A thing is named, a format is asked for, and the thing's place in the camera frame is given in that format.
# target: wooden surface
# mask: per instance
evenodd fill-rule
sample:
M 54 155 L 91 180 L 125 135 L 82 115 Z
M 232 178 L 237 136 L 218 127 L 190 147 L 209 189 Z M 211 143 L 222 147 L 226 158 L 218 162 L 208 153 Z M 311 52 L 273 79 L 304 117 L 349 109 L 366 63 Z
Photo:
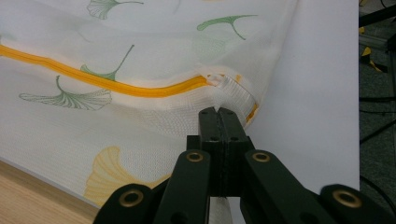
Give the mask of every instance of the wooden surface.
M 0 223 L 92 223 L 98 209 L 0 161 Z

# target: bag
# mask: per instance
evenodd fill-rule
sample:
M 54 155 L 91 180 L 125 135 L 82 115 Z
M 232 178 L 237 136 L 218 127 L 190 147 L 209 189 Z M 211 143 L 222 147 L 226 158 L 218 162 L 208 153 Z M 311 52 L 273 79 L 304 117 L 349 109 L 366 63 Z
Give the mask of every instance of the bag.
M 295 5 L 0 1 L 1 160 L 97 206 L 129 183 L 155 187 L 200 110 L 253 120 Z M 225 200 L 210 220 L 231 222 Z

